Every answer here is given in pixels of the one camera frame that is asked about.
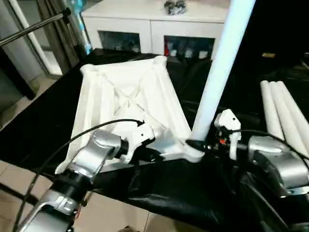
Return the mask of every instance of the table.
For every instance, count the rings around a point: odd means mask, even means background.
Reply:
[[[79,68],[153,58],[152,54],[94,50],[68,74],[59,79],[33,104],[19,114],[0,132],[0,159],[35,171],[44,160],[71,136],[82,84]],[[187,60],[168,61],[168,72],[181,101],[190,126],[193,125],[199,99],[206,82],[210,61],[191,63]],[[260,78],[271,80],[278,73],[246,79],[232,76],[227,84],[219,109],[230,107],[243,122],[243,128],[263,129],[265,122],[261,97],[257,97]],[[290,80],[287,87],[299,86]],[[251,84],[252,90],[244,86]],[[297,95],[297,102],[307,97]],[[44,169],[43,175],[53,178],[55,167],[64,160],[67,149],[56,156]],[[102,173],[97,178],[95,192],[144,209],[184,221],[209,231],[241,230],[250,222],[239,208],[236,197],[226,184],[223,166],[205,156],[200,163],[185,160],[155,163],[141,167]]]

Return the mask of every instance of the tile floor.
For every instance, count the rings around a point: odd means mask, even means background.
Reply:
[[[38,96],[56,80],[40,76],[32,81]],[[2,114],[2,125],[7,125],[33,101],[22,98]],[[0,160],[0,182],[14,190],[25,193],[34,173],[10,165]],[[32,194],[41,197],[51,182],[40,177]],[[0,190],[0,232],[11,232],[21,201]],[[23,217],[31,210],[27,204]],[[140,232],[202,232],[202,230],[170,218],[153,214],[147,210],[131,206],[104,196],[93,194],[87,207],[83,208],[75,221],[76,232],[117,232],[127,225]]]

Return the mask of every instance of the cabinet door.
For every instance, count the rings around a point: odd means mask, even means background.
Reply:
[[[84,17],[84,23],[93,48],[152,52],[149,20]]]
[[[214,39],[212,51],[214,58],[217,45],[223,30],[223,23],[197,23],[174,21],[151,21],[152,51],[155,54],[164,54],[165,37],[195,37]]]

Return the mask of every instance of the white cylinder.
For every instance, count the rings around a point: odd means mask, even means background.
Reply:
[[[21,25],[23,26],[23,28],[28,28],[29,27],[29,23],[26,20],[26,17],[23,13],[23,11],[20,9],[20,6],[18,4],[18,2],[16,0],[9,0],[11,7],[14,9]],[[44,51],[42,50],[41,45],[39,44],[37,38],[35,37],[33,32],[30,32],[28,34],[28,37],[30,39],[30,41],[32,42],[35,50],[37,51],[39,57],[41,58],[42,63],[44,64],[44,66],[47,68],[47,70],[49,71],[49,73],[54,74],[53,68],[51,67]]]
[[[297,126],[298,132],[303,140],[307,152],[309,153],[309,123],[307,122],[305,116],[303,115],[300,108],[294,101],[291,93],[289,92],[285,84],[282,81],[279,81],[278,85],[280,86],[281,91],[283,92],[284,100],[293,117],[294,123]]]
[[[261,82],[264,115],[268,133],[284,139],[275,103],[271,96],[268,81]]]
[[[274,99],[284,136],[289,145],[296,151],[308,156],[305,145],[293,121],[292,115],[285,104],[280,86],[276,82],[270,82],[271,94]]]
[[[231,72],[255,0],[232,0],[217,54],[212,62],[191,138],[204,140]]]

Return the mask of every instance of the white cabinet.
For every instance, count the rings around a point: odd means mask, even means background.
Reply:
[[[128,33],[129,36],[131,35],[130,37],[138,36],[142,53],[152,52],[149,20],[84,17],[84,23],[93,48],[103,48],[103,44],[107,44],[104,40],[108,40],[108,37],[114,35],[112,33],[104,35],[104,32],[124,32]]]
[[[179,15],[167,15],[164,2],[103,0],[87,9],[82,16],[92,46],[164,54],[168,40],[178,40],[175,44],[179,47],[179,41],[186,38],[182,47],[203,44],[197,50],[205,50],[213,58],[229,0],[187,0],[187,12]]]
[[[223,29],[223,23],[151,21],[152,52],[164,54],[165,36],[214,39],[212,58]]]

